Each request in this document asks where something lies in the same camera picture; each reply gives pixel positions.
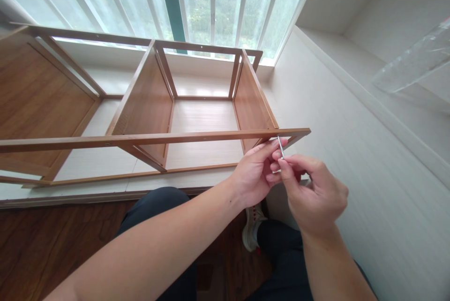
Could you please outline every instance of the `white sneaker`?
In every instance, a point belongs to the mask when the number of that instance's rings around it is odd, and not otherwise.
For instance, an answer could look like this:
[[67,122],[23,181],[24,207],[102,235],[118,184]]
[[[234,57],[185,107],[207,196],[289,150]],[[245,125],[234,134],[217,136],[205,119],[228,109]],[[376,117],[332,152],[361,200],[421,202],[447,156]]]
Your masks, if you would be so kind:
[[264,221],[267,220],[267,218],[264,216],[263,211],[261,210],[260,203],[253,207],[246,208],[245,213],[247,214],[247,223],[242,230],[242,242],[244,243],[247,251],[253,252],[258,247],[258,243],[253,236],[254,226],[258,221]]

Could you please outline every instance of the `hand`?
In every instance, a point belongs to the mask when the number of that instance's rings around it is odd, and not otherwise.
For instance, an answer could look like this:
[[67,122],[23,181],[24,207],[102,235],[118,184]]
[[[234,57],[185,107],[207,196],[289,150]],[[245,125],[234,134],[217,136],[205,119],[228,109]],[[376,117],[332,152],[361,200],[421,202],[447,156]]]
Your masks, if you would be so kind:
[[[286,144],[287,139],[281,138],[281,145]],[[269,175],[272,174],[270,164],[274,161],[272,154],[278,147],[278,139],[274,139],[252,148],[240,160],[230,176],[231,185],[237,190],[243,208],[261,202],[277,183],[271,181]]]
[[[289,208],[302,233],[312,236],[325,235],[335,226],[335,220],[347,206],[348,188],[336,179],[320,160],[293,155],[280,159],[279,151],[274,152],[271,170],[273,180],[282,179],[285,184]],[[302,174],[308,173],[309,187],[299,185]]]

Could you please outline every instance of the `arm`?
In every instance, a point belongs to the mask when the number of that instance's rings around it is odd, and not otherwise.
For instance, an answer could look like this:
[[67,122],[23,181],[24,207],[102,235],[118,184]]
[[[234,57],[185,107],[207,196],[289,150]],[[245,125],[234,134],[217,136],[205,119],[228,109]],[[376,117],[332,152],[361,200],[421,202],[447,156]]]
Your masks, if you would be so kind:
[[[309,285],[316,301],[373,300],[376,298],[345,246],[335,220],[347,206],[348,188],[337,180],[324,163],[294,155],[274,159],[278,164],[272,180],[283,180],[291,212],[303,238]],[[300,176],[308,173],[308,187],[299,185]]]
[[276,148],[257,146],[225,181],[124,232],[46,300],[155,300],[244,208],[267,195],[274,183],[265,175]]

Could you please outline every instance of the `transparent plastic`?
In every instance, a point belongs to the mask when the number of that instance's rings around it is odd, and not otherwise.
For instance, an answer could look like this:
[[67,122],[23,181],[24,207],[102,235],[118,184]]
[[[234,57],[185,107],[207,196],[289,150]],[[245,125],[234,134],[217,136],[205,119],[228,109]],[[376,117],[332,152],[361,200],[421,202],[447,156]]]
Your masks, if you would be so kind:
[[397,92],[416,83],[450,61],[450,18],[378,71],[372,83],[385,92]]

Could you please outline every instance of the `person's right hand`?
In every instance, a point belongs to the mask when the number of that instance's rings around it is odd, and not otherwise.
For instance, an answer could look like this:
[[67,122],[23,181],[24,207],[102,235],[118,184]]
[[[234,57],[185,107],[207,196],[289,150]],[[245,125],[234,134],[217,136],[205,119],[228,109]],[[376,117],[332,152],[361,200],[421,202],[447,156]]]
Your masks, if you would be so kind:
[[[335,220],[347,206],[348,188],[336,179],[320,160],[293,155],[281,159],[275,151],[271,164],[272,181],[283,181],[286,187],[289,208],[300,231],[312,236],[322,236],[335,225]],[[309,187],[299,184],[302,174],[308,173]]]

